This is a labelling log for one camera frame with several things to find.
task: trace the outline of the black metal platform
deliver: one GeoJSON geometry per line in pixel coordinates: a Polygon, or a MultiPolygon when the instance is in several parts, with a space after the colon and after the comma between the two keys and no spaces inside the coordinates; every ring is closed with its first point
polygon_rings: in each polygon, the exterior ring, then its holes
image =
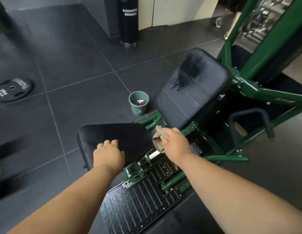
{"type": "Polygon", "coordinates": [[[181,198],[178,189],[163,193],[158,184],[176,172],[165,156],[145,177],[126,188],[108,192],[100,212],[109,234],[138,234],[167,212],[181,198]]]}

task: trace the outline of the hand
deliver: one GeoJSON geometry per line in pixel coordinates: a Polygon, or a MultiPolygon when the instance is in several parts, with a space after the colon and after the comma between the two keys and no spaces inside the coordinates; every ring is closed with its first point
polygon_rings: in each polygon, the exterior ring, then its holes
{"type": "Polygon", "coordinates": [[[118,141],[115,139],[112,142],[106,140],[104,143],[97,145],[94,150],[94,167],[105,164],[108,165],[113,172],[113,175],[118,175],[125,165],[124,151],[119,150],[118,141]]]}
{"type": "Polygon", "coordinates": [[[177,128],[163,128],[169,139],[161,136],[162,145],[167,157],[180,167],[182,160],[188,154],[191,154],[191,148],[187,138],[177,128]]]}

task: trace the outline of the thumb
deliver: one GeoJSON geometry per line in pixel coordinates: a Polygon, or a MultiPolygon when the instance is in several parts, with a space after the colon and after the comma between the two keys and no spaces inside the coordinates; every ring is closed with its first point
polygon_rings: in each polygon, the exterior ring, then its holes
{"type": "Polygon", "coordinates": [[[161,141],[162,141],[162,145],[166,145],[169,141],[168,141],[168,139],[167,138],[165,138],[164,136],[160,136],[160,139],[161,139],[161,141]]]}

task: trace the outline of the trash can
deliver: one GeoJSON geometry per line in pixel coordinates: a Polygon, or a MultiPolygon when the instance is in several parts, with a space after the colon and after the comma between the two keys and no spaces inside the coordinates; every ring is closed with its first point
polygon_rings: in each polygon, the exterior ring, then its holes
{"type": "Polygon", "coordinates": [[[121,43],[136,45],[138,40],[138,0],[117,0],[121,43]]]}
{"type": "Polygon", "coordinates": [[[143,115],[146,112],[147,104],[149,102],[149,96],[145,92],[135,91],[130,94],[130,96],[128,97],[128,101],[130,102],[133,114],[137,116],[143,115]],[[144,100],[144,104],[138,106],[140,100],[144,100]]]}

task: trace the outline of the black padded seat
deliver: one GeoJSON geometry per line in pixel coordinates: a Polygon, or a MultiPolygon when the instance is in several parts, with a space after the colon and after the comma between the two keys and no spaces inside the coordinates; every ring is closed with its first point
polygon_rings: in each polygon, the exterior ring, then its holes
{"type": "Polygon", "coordinates": [[[140,160],[153,148],[149,131],[139,123],[83,126],[77,134],[77,142],[88,171],[93,168],[94,150],[107,139],[119,141],[119,149],[125,153],[125,166],[140,160]]]}
{"type": "Polygon", "coordinates": [[[228,88],[229,72],[214,57],[194,48],[169,78],[155,104],[170,127],[202,121],[228,88]]]}

